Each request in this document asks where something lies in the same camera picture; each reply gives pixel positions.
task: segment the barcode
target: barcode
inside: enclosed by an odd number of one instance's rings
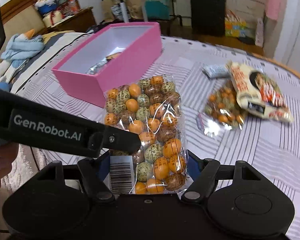
[[[114,194],[130,193],[134,185],[134,173],[131,162],[113,162],[113,160],[131,156],[111,156],[110,158],[110,179],[111,188]]]

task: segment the blanket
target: blanket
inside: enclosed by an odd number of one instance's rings
[[[15,34],[8,41],[5,52],[1,54],[1,59],[13,60],[14,68],[20,67],[25,59],[34,57],[44,48],[42,36],[38,35],[33,39],[25,39],[22,35]]]

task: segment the barcode label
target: barcode label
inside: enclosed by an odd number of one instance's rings
[[[129,194],[134,186],[132,156],[110,156],[111,190]]]

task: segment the bed sheet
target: bed sheet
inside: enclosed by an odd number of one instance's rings
[[[87,37],[78,37],[73,46],[85,41]],[[162,55],[143,77],[173,74],[186,117],[187,148],[200,158],[214,158],[221,164],[232,165],[236,160],[245,160],[259,170],[293,201],[295,218],[287,236],[293,240],[300,239],[300,80],[272,63],[235,49],[163,36],[162,44]],[[37,103],[101,122],[102,108],[68,96],[51,71],[72,49],[67,46],[60,50],[44,68],[41,67],[14,92]],[[223,81],[209,80],[202,73],[202,66],[224,64],[227,60],[263,69],[274,78],[291,109],[294,122],[287,124],[249,116],[243,130],[227,131],[218,138],[203,135],[197,126],[196,117],[203,112],[212,90],[221,86]],[[78,156],[53,151],[42,152],[47,162],[61,160],[63,164],[73,164],[80,159]],[[220,181],[218,188],[230,183]]]

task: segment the open box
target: open box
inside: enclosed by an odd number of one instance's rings
[[[104,107],[104,92],[135,82],[160,56],[162,43],[157,22],[110,24],[71,51],[52,71],[66,93]],[[85,74],[117,48],[123,52],[95,75]]]

